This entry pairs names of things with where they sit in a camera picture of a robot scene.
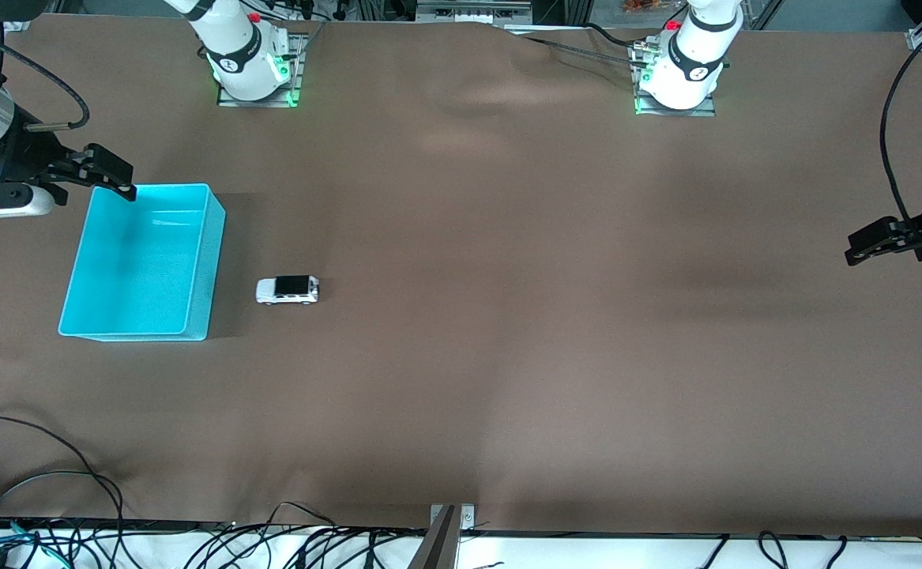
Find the toy car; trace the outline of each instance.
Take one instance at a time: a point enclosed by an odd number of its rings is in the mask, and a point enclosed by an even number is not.
[[[258,281],[258,302],[263,305],[273,305],[273,303],[308,305],[319,301],[320,280],[309,274],[262,278]]]

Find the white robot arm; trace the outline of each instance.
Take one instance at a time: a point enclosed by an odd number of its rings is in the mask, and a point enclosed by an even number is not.
[[[237,100],[262,100],[291,79],[288,66],[281,65],[287,30],[247,13],[238,0],[165,2],[194,26],[215,78]]]
[[[742,22],[741,0],[689,0],[682,28],[660,33],[660,57],[640,87],[665,107],[701,104],[716,89]]]

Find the brown table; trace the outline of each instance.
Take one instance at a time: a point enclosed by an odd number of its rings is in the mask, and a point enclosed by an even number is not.
[[[421,525],[471,501],[511,529],[922,534],[922,264],[842,254],[894,212],[901,36],[743,33],[715,119],[636,116],[616,64],[477,24],[327,26],[287,111],[214,107],[183,21],[44,16],[13,45],[92,105],[63,141],[228,213],[188,345],[57,335],[88,192],[0,220],[0,411],[81,444],[131,518],[294,499]],[[922,58],[891,139],[916,212]],[[323,301],[256,305],[277,273]],[[49,465],[75,462],[0,426],[0,491]],[[74,479],[1,512],[111,509]]]

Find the turquoise container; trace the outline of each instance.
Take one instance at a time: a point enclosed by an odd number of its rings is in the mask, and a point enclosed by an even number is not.
[[[92,191],[59,332],[102,342],[208,337],[225,209],[205,184]]]

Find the blue plastic bin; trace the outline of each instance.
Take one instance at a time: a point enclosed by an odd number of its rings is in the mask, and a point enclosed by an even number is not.
[[[102,342],[208,337],[225,209],[205,184],[96,188],[59,331]]]

